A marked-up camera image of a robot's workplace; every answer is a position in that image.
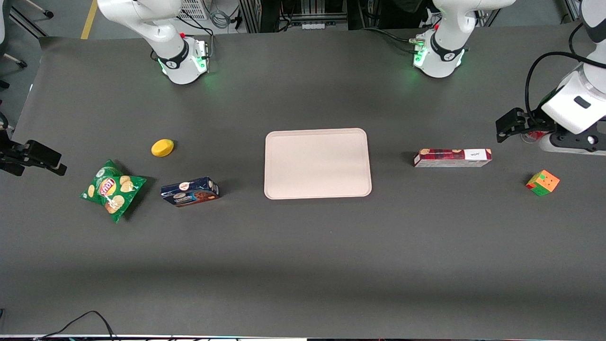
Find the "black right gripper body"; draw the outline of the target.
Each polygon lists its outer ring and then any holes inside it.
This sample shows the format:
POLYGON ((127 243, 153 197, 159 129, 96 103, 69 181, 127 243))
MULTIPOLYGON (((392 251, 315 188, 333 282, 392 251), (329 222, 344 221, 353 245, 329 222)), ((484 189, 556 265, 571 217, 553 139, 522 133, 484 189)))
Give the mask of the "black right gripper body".
POLYGON ((1 164, 27 164, 30 142, 20 144, 17 142, 0 143, 0 162, 1 164))

